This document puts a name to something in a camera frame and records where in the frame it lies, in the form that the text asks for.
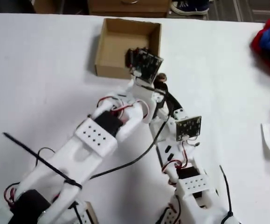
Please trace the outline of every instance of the cardboard box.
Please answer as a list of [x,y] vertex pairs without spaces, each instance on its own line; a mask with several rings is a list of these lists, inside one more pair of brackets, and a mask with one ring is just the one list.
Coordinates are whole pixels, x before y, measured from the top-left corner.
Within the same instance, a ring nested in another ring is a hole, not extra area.
[[125,66],[127,50],[147,47],[159,56],[160,37],[160,23],[104,19],[95,60],[97,75],[130,79]]

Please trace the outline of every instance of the black cable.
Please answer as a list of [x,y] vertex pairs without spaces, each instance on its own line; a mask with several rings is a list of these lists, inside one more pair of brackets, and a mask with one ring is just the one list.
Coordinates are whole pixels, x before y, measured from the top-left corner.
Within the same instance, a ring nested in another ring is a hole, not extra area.
[[26,145],[24,145],[22,142],[20,142],[19,140],[15,139],[13,136],[11,136],[8,133],[3,133],[8,139],[10,139],[12,142],[14,142],[15,144],[17,144],[18,146],[21,146],[23,149],[25,149],[27,152],[29,152],[30,154],[32,154],[35,158],[37,158],[39,161],[41,161],[43,164],[45,164],[47,167],[49,167],[51,170],[53,170],[55,173],[59,174],[60,176],[62,176],[66,183],[70,184],[70,185],[74,185],[77,186],[78,188],[82,189],[82,185],[77,183],[75,180],[70,179],[68,176],[66,176],[63,172],[61,172],[60,170],[58,170],[57,168],[53,167],[50,163],[48,163],[47,161],[45,161],[41,156],[39,156],[38,154],[36,154],[35,152],[33,152],[29,147],[27,147]]
[[[55,153],[55,151],[49,147],[42,147],[42,148],[40,148],[40,150],[38,150],[37,154],[40,155],[40,153],[43,149],[48,149],[48,150],[52,151],[53,153]],[[35,166],[37,166],[37,164],[38,164],[38,158],[36,158]]]
[[117,171],[117,170],[119,170],[119,169],[123,169],[123,168],[125,168],[125,167],[128,167],[128,166],[130,166],[130,165],[132,165],[132,164],[138,162],[140,159],[142,159],[142,158],[143,158],[143,157],[151,150],[151,148],[153,147],[153,145],[156,143],[156,141],[157,141],[157,139],[158,139],[158,137],[159,137],[159,134],[160,134],[161,131],[163,130],[165,124],[166,124],[167,121],[168,121],[168,119],[169,119],[169,117],[167,118],[166,121],[163,122],[162,126],[159,128],[159,131],[158,131],[158,133],[156,134],[156,136],[154,137],[154,139],[153,139],[151,145],[150,145],[150,146],[147,148],[147,150],[146,150],[145,152],[143,152],[138,158],[136,158],[136,159],[134,159],[133,161],[128,162],[128,163],[126,163],[126,164],[124,164],[124,165],[122,165],[122,166],[119,166],[119,167],[116,167],[116,168],[113,168],[113,169],[109,169],[109,170],[104,171],[104,172],[99,173],[99,174],[95,174],[95,175],[93,175],[90,179],[92,180],[92,179],[97,178],[97,177],[99,177],[99,176],[103,176],[103,175],[105,175],[105,174],[112,173],[112,172]]
[[176,197],[176,199],[177,199],[177,201],[178,201],[178,210],[179,210],[179,211],[178,211],[178,215],[177,215],[175,221],[173,222],[173,224],[176,224],[176,223],[177,223],[177,221],[179,220],[180,215],[181,215],[180,198],[178,197],[178,195],[175,195],[175,197]]
[[80,224],[82,224],[82,219],[81,219],[81,217],[80,217],[80,214],[79,214],[79,212],[78,212],[78,209],[77,209],[76,204],[73,205],[73,208],[74,208],[74,210],[75,210],[75,213],[76,213],[76,215],[77,215],[77,217],[78,217],[78,220],[79,220]]
[[227,219],[229,219],[230,217],[233,216],[233,212],[232,212],[232,205],[231,205],[231,198],[230,198],[230,191],[229,191],[229,185],[228,185],[227,177],[226,177],[226,175],[224,173],[224,170],[223,170],[221,165],[220,165],[220,169],[221,169],[221,171],[223,173],[224,180],[225,180],[225,183],[226,183],[228,203],[229,203],[229,211],[228,211],[227,215],[224,217],[224,219],[221,221],[221,224],[224,224],[227,221]]

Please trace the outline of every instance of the white plastic bracket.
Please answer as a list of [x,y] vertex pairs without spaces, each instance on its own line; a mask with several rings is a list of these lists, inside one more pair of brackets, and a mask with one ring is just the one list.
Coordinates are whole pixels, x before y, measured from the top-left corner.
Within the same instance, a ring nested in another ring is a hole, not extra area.
[[187,119],[187,113],[185,112],[185,110],[183,108],[180,108],[178,110],[175,110],[173,112],[173,115],[175,117],[176,120],[183,120],[183,119]]
[[210,185],[208,183],[208,176],[201,174],[181,179],[177,182],[176,188],[182,197],[187,197],[200,191],[209,190]]
[[75,134],[101,157],[111,153],[117,146],[117,140],[90,118],[78,127]]

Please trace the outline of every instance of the black zip tie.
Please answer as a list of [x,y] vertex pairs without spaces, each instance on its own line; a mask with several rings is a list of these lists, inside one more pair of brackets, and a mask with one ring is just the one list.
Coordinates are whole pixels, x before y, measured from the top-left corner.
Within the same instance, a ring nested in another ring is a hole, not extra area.
[[17,144],[18,146],[21,146],[23,149],[25,149],[27,152],[29,152],[31,155],[33,155],[36,159],[38,159],[39,161],[41,161],[43,164],[45,164],[47,167],[49,167],[51,170],[53,170],[55,173],[59,174],[60,176],[62,176],[65,181],[68,184],[71,184],[73,186],[77,186],[78,188],[82,189],[82,185],[77,183],[75,180],[70,179],[68,176],[66,176],[63,172],[61,172],[60,170],[58,170],[57,168],[53,167],[50,163],[48,163],[47,161],[45,161],[40,155],[36,154],[35,152],[33,152],[29,147],[27,147],[25,144],[23,144],[22,142],[20,142],[19,140],[15,139],[13,136],[11,136],[10,134],[4,132],[3,133],[5,135],[5,137],[7,137],[8,139],[10,139],[12,142],[14,142],[15,144]]

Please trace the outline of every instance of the black wire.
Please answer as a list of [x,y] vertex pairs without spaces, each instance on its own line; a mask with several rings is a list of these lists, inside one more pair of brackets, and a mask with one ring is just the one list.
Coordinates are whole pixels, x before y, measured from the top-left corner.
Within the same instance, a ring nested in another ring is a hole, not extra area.
[[32,151],[29,147],[27,147],[26,145],[24,145],[22,142],[20,142],[19,140],[15,139],[13,136],[11,136],[8,133],[3,133],[8,139],[10,139],[12,142],[14,142],[15,144],[17,144],[18,146],[21,146],[23,149],[25,149],[27,152],[29,152],[30,154],[32,154],[35,158],[37,158],[39,161],[41,161],[43,164],[45,164],[47,167],[49,167],[51,170],[53,170],[55,173],[59,174],[60,176],[62,176],[66,183],[70,184],[70,185],[74,185],[77,186],[78,188],[82,189],[82,185],[77,183],[75,180],[70,179],[68,176],[66,176],[63,172],[61,172],[60,170],[58,170],[57,168],[53,167],[50,163],[48,163],[47,161],[45,161],[41,156],[39,156],[38,154],[36,154],[34,151]]
[[179,218],[180,218],[180,215],[181,215],[181,206],[180,206],[180,198],[178,197],[178,195],[176,195],[175,196],[176,197],[176,199],[177,199],[177,201],[178,201],[178,215],[177,215],[177,217],[176,217],[176,219],[175,219],[175,221],[174,221],[174,223],[173,224],[176,224],[177,223],[177,221],[179,220]]
[[81,219],[81,217],[80,217],[80,214],[79,214],[79,212],[78,212],[78,209],[77,209],[76,204],[74,204],[73,208],[74,208],[74,210],[75,210],[75,213],[76,213],[76,215],[77,215],[77,217],[78,217],[78,220],[79,220],[80,224],[82,224],[82,219]]
[[229,203],[229,211],[228,211],[227,215],[224,217],[224,219],[221,221],[221,224],[224,224],[227,221],[227,219],[229,219],[230,217],[233,216],[233,212],[232,212],[232,205],[231,205],[231,198],[230,198],[230,191],[229,191],[229,185],[228,185],[227,177],[226,177],[226,175],[224,173],[224,170],[223,170],[221,165],[220,165],[220,169],[221,169],[221,171],[223,173],[224,180],[225,180],[225,183],[226,183],[228,203]]
[[[40,153],[43,149],[48,149],[48,150],[52,151],[53,153],[55,153],[55,151],[49,147],[42,147],[42,148],[40,148],[40,150],[38,150],[37,154],[40,155]],[[35,166],[37,166],[37,164],[38,164],[38,158],[36,158]]]
[[153,147],[153,145],[156,143],[156,141],[157,141],[157,139],[158,139],[158,137],[159,137],[159,134],[160,134],[161,131],[163,130],[165,124],[166,124],[167,121],[168,121],[168,119],[169,119],[169,117],[167,118],[166,121],[163,122],[162,126],[159,128],[159,131],[158,131],[158,133],[156,134],[156,136],[154,137],[154,139],[153,139],[151,145],[150,145],[150,146],[146,149],[146,151],[143,152],[138,158],[136,158],[136,159],[134,159],[133,161],[128,162],[128,163],[126,163],[126,164],[124,164],[124,165],[122,165],[122,166],[119,166],[119,167],[116,167],[116,168],[113,168],[113,169],[109,169],[109,170],[104,171],[104,172],[99,173],[99,174],[95,174],[95,175],[93,175],[90,179],[94,179],[94,178],[97,178],[97,177],[99,177],[99,176],[103,176],[103,175],[105,175],[105,174],[112,173],[112,172],[117,171],[117,170],[119,170],[119,169],[123,169],[123,168],[125,168],[125,167],[128,167],[128,166],[130,166],[130,165],[132,165],[132,164],[138,162],[140,159],[142,159],[142,158],[143,158],[143,157],[151,150],[151,148]]
[[150,87],[150,86],[138,84],[138,83],[136,82],[136,80],[137,80],[137,77],[136,77],[136,79],[135,79],[135,84],[136,84],[137,86],[140,86],[140,87],[142,87],[142,88],[144,88],[144,89],[147,89],[147,90],[150,90],[150,91],[153,91],[153,92],[157,92],[157,93],[163,95],[164,97],[166,97],[166,96],[168,95],[168,91],[162,91],[162,90],[159,90],[159,89],[154,89],[154,88],[152,88],[152,87]]

